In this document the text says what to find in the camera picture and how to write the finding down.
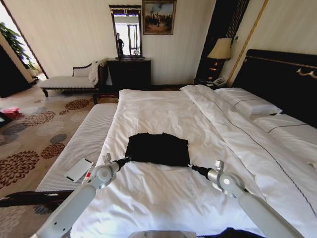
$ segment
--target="carpet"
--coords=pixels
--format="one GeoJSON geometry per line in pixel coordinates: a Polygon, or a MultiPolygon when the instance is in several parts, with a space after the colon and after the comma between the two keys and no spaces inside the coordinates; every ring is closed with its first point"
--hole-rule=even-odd
{"type": "MultiPolygon", "coordinates": [[[[49,91],[46,98],[37,85],[0,98],[0,108],[21,113],[0,128],[0,198],[34,191],[93,106],[92,93],[49,91]]],[[[49,214],[41,205],[0,208],[0,238],[29,238],[49,214]]]]}

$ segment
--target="potted plant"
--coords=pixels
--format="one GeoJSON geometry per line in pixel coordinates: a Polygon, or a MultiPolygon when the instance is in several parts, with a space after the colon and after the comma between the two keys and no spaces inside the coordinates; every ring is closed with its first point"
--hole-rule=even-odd
{"type": "Polygon", "coordinates": [[[18,37],[20,37],[20,35],[15,31],[7,28],[3,22],[0,23],[0,32],[3,34],[6,41],[9,43],[16,55],[19,57],[24,67],[30,72],[31,76],[36,76],[36,69],[32,64],[30,57],[26,53],[24,53],[25,50],[22,47],[23,44],[17,39],[18,37]]]}

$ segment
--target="green plant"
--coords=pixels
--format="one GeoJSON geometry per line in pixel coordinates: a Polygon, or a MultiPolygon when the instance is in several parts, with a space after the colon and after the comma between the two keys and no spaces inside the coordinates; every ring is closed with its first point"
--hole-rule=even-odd
{"type": "Polygon", "coordinates": [[[19,57],[21,62],[24,64],[24,66],[26,68],[31,68],[33,70],[36,70],[32,62],[30,61],[30,57],[26,53],[24,53],[24,49],[22,47],[23,44],[19,42],[17,39],[18,37],[20,37],[20,35],[16,33],[15,31],[12,31],[11,29],[7,28],[3,22],[0,23],[0,31],[5,37],[6,41],[11,46],[11,48],[14,50],[16,55],[19,57]]]}

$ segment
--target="lampshade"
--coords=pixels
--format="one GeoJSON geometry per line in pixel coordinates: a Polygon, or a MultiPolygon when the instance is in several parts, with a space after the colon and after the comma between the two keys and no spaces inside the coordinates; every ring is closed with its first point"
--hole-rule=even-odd
{"type": "Polygon", "coordinates": [[[219,38],[207,57],[212,59],[230,59],[230,46],[231,38],[219,38]]]}

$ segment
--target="pillow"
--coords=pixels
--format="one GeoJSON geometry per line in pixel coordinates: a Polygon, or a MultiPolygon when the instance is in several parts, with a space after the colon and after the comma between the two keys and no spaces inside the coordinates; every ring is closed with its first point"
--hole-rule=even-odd
{"type": "Polygon", "coordinates": [[[317,165],[317,129],[288,115],[275,115],[254,120],[254,123],[275,137],[285,147],[317,165]]]}
{"type": "Polygon", "coordinates": [[[277,106],[242,88],[219,88],[215,92],[248,118],[254,114],[282,112],[277,106]]]}

